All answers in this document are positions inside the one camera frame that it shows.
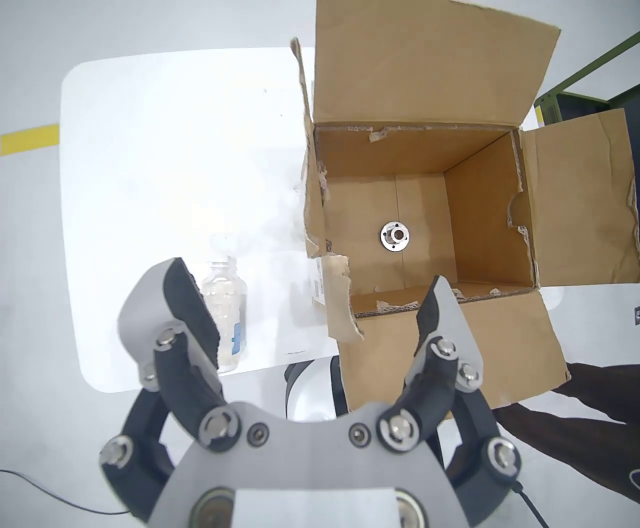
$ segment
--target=gray floor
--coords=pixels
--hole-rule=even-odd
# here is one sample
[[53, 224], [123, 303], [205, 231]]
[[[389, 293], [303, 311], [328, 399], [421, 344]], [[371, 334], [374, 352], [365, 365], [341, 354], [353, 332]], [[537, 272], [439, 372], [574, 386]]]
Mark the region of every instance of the gray floor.
[[[640, 20], [637, 0], [620, 0], [615, 6], [573, 0], [553, 9], [552, 2], [485, 3], [564, 29], [546, 88], [636, 31]], [[578, 4], [582, 13], [576, 16], [572, 10]], [[60, 83], [80, 62], [186, 49], [283, 46], [293, 35], [303, 45], [314, 44], [312, 1], [4, 0], [0, 133], [58, 122]], [[116, 511], [120, 505], [99, 474], [97, 453], [119, 430], [134, 393], [102, 394], [81, 376], [67, 294], [59, 193], [57, 147], [0, 159], [0, 467], [35, 476], [81, 504]], [[99, 270], [95, 279], [100, 280]], [[567, 290], [552, 318], [568, 359], [638, 362], [638, 327], [628, 322], [627, 310], [634, 303], [640, 305], [637, 287]], [[281, 413], [281, 370], [246, 376], [229, 378], [228, 395]], [[553, 394], [531, 405], [589, 415]], [[451, 446], [455, 431], [450, 424], [443, 431]], [[165, 438], [178, 458], [188, 444], [186, 437], [172, 424]], [[525, 489], [551, 526], [634, 524], [640, 513], [637, 505], [526, 446], [520, 448], [527, 460]], [[10, 476], [0, 475], [0, 493], [3, 527], [138, 525], [129, 516], [76, 511]], [[536, 522], [513, 497], [486, 524]]]

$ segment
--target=torn cardboard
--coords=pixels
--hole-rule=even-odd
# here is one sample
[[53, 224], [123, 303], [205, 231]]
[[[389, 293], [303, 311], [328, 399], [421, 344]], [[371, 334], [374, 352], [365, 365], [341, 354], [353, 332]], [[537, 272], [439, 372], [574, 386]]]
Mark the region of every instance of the torn cardboard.
[[[310, 150], [309, 256], [321, 258], [352, 410], [400, 394], [414, 303], [435, 275], [459, 292], [484, 358], [483, 393], [506, 405], [567, 379], [540, 284], [640, 280], [624, 116], [520, 135], [559, 30], [450, 0], [401, 4], [318, 0], [315, 122], [292, 45]], [[392, 220], [410, 231], [402, 252], [380, 243]]]

